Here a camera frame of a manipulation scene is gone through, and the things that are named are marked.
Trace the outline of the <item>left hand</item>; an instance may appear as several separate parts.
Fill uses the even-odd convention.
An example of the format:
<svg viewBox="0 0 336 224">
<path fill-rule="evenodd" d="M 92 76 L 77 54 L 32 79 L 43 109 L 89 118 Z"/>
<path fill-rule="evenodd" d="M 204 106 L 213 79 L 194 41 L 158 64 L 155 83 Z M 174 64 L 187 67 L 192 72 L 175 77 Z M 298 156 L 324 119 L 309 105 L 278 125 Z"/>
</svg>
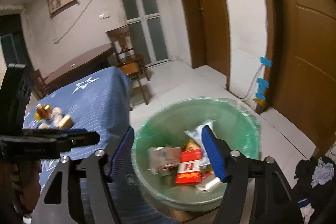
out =
<svg viewBox="0 0 336 224">
<path fill-rule="evenodd" d="M 1 160 L 1 202 L 22 205 L 25 210 L 33 211 L 41 195 L 41 172 L 40 160 L 18 164 Z"/>
</svg>

